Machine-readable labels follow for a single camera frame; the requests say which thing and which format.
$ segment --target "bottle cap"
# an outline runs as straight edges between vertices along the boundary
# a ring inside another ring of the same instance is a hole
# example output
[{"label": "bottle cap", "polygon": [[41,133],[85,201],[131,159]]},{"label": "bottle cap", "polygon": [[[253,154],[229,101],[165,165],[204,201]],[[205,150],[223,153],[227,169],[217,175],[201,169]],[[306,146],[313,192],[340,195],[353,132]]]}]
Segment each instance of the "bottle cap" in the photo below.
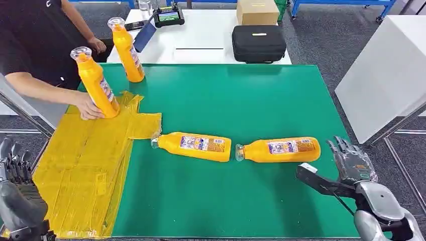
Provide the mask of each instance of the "bottle cap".
[{"label": "bottle cap", "polygon": [[152,148],[158,148],[158,138],[151,139],[151,147]]},{"label": "bottle cap", "polygon": [[245,159],[244,147],[240,144],[235,145],[235,159],[239,162]]},{"label": "bottle cap", "polygon": [[124,23],[125,21],[122,18],[119,18],[119,17],[110,18],[110,20],[108,20],[108,27],[113,31],[120,31],[125,29]]},{"label": "bottle cap", "polygon": [[92,50],[88,47],[78,47],[71,50],[69,54],[77,63],[81,63],[89,60],[92,57]]}]

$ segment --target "black zipper case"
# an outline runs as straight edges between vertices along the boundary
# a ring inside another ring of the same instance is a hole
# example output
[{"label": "black zipper case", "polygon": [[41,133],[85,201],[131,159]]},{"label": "black zipper case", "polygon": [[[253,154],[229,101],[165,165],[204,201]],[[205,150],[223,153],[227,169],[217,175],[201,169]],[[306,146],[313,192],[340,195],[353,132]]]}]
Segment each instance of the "black zipper case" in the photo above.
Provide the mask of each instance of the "black zipper case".
[{"label": "black zipper case", "polygon": [[280,60],[287,45],[280,26],[240,25],[232,31],[235,60],[246,63],[272,63]]}]

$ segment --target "green mat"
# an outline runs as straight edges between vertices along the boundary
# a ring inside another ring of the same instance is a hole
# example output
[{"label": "green mat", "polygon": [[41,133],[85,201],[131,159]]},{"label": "green mat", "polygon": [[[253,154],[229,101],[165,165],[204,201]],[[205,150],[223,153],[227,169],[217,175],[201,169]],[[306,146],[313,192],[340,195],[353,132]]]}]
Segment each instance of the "green mat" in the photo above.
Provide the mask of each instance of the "green mat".
[{"label": "green mat", "polygon": [[[141,83],[129,83],[120,64],[103,68],[115,93],[145,97],[140,112],[163,113],[163,133],[228,137],[233,146],[315,137],[322,154],[312,165],[337,177],[326,140],[347,135],[316,66],[147,64]],[[358,236],[334,197],[295,178],[297,165],[237,162],[234,150],[218,163],[135,141],[113,236]]]}]

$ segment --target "cardboard box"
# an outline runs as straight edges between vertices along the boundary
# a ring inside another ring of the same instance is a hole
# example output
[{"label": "cardboard box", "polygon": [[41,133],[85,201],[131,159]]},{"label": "cardboard box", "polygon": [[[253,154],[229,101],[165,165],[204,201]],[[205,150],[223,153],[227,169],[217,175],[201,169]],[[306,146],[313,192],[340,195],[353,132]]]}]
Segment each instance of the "cardboard box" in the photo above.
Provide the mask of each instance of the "cardboard box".
[{"label": "cardboard box", "polygon": [[279,10],[274,0],[238,0],[237,19],[240,25],[276,25]]}]

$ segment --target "robotic arm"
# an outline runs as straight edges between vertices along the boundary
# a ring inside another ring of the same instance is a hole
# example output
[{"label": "robotic arm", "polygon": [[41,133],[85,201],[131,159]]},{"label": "robotic arm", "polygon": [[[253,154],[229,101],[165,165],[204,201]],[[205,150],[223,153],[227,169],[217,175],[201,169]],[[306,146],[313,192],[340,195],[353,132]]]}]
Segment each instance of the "robotic arm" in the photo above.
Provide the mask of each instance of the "robotic arm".
[{"label": "robotic arm", "polygon": [[0,144],[0,216],[11,232],[10,241],[54,241],[49,221],[43,220],[47,204],[32,180],[28,152],[10,138]]},{"label": "robotic arm", "polygon": [[[424,241],[413,215],[402,208],[393,193],[377,183],[368,155],[357,146],[335,137],[338,148],[328,141],[339,171],[337,181],[317,174],[308,163],[297,167],[296,177],[323,195],[331,195],[354,216],[355,227],[364,241]],[[340,197],[355,200],[355,213]],[[384,232],[392,232],[392,238]]]}]

